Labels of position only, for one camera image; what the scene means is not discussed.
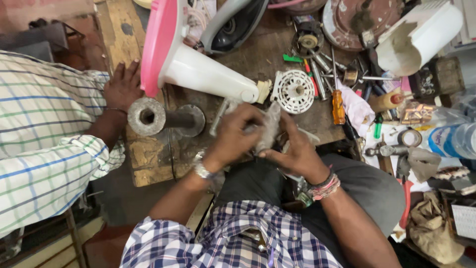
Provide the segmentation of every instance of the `white fan part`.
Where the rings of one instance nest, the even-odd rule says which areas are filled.
[[[314,102],[314,84],[301,70],[276,72],[271,100],[277,101],[288,113],[300,114]]]

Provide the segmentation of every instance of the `screwdriver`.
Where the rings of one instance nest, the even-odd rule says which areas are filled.
[[[319,93],[317,92],[317,84],[316,81],[314,81],[314,77],[312,77],[313,74],[306,59],[304,59],[304,67],[306,68],[307,75],[311,77],[312,83],[314,84],[314,97],[317,98],[317,96],[319,96]]]
[[[332,48],[332,65],[334,67],[334,73],[336,71],[336,57],[334,55],[334,47]],[[332,105],[334,110],[332,114],[334,116],[334,124],[345,124],[346,123],[346,111],[344,110],[344,102],[342,100],[342,92],[337,89],[337,75],[334,75],[334,92],[332,93]]]

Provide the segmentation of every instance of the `metal washer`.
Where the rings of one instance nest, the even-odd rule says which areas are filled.
[[[205,115],[203,111],[195,105],[187,104],[179,107],[176,112],[189,113],[193,116],[195,126],[192,128],[175,128],[183,137],[192,138],[202,133],[205,128]]]

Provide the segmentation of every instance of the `checkered shirt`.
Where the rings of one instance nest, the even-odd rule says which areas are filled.
[[[257,228],[266,252],[241,233]],[[122,254],[126,267],[332,267],[341,265],[301,225],[300,216],[263,201],[235,201],[216,208],[194,232],[169,220],[145,218],[132,231]]]
[[[0,51],[0,237],[63,213],[124,161],[118,142],[82,135],[102,114],[106,72]]]

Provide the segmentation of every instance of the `orange screwdriver handle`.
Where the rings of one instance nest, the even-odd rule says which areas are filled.
[[[334,106],[332,114],[334,116],[334,124],[346,123],[346,111],[344,110],[343,103],[342,92],[340,90],[334,90],[332,93],[332,104]]]

